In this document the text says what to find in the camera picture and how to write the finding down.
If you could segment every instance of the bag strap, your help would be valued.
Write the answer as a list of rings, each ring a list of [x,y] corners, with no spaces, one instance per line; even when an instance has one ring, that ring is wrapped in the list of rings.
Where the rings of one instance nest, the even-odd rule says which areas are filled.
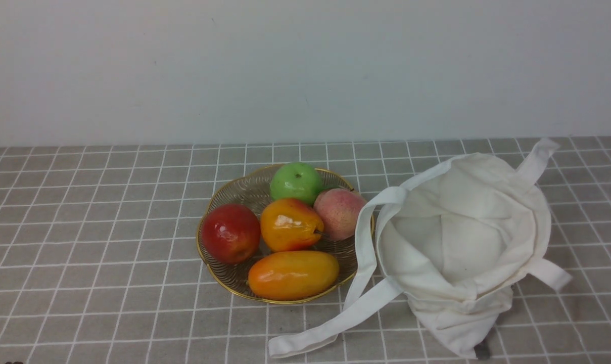
[[[354,304],[323,325],[300,334],[271,339],[268,344],[269,355],[273,358],[289,357],[328,345],[336,340],[338,334],[367,320],[402,292],[402,288],[391,278],[386,277]]]
[[[516,175],[533,185],[536,184],[548,166],[550,157],[559,147],[560,145],[554,141],[542,138],[534,145],[532,151],[521,165],[516,168]]]
[[[555,291],[560,291],[571,281],[571,279],[573,279],[573,276],[568,274],[568,272],[544,258],[539,258],[530,262],[526,265],[526,269],[529,274],[534,275]]]
[[[407,193],[407,189],[403,189],[402,187],[388,187],[372,198],[372,200],[368,201],[360,210],[359,217],[357,218],[357,226],[354,230],[354,250],[357,256],[357,274],[354,276],[350,288],[348,289],[344,309],[360,297],[361,293],[363,293],[363,290],[365,290],[368,285],[370,277],[372,277],[372,272],[377,268],[377,258],[375,257],[375,250],[372,246],[372,237],[370,235],[370,218],[372,217],[375,207],[379,205],[394,205],[393,209],[388,211],[388,214],[384,214],[384,211],[382,211],[377,219],[375,240],[378,240],[386,223],[400,211],[402,203],[406,200]]]

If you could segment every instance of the peach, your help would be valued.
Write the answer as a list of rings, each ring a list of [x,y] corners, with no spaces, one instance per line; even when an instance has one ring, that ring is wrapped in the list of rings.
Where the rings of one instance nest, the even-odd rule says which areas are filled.
[[[357,217],[366,200],[345,189],[323,191],[314,201],[314,210],[321,216],[330,240],[344,240],[354,235]]]

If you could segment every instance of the green apple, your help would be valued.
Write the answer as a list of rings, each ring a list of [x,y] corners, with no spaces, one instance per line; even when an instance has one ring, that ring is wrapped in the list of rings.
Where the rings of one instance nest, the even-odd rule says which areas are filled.
[[[323,180],[314,167],[302,162],[288,163],[273,175],[270,195],[273,200],[296,198],[308,205],[314,205],[323,191]]]

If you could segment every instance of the white wall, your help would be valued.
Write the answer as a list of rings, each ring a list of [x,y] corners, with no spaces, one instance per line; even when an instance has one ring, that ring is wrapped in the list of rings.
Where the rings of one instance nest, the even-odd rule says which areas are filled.
[[[0,145],[611,134],[611,0],[0,0]]]

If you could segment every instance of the fake fruit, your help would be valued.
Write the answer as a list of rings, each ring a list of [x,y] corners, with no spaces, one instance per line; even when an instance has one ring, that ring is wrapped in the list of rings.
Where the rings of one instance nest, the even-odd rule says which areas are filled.
[[[245,205],[222,205],[202,222],[204,248],[220,263],[244,262],[258,250],[260,237],[260,223]]]
[[[357,217],[366,204],[362,196],[345,189],[331,189],[319,194],[314,211],[321,216],[330,240],[344,240],[354,235]]]
[[[272,251],[305,249],[321,239],[323,221],[296,198],[277,200],[261,214],[261,234]]]
[[[298,300],[323,292],[339,275],[339,262],[321,251],[285,251],[256,262],[249,287],[259,297]]]
[[[288,163],[279,168],[271,179],[273,200],[296,198],[312,206],[323,190],[323,180],[314,167],[302,162]]]

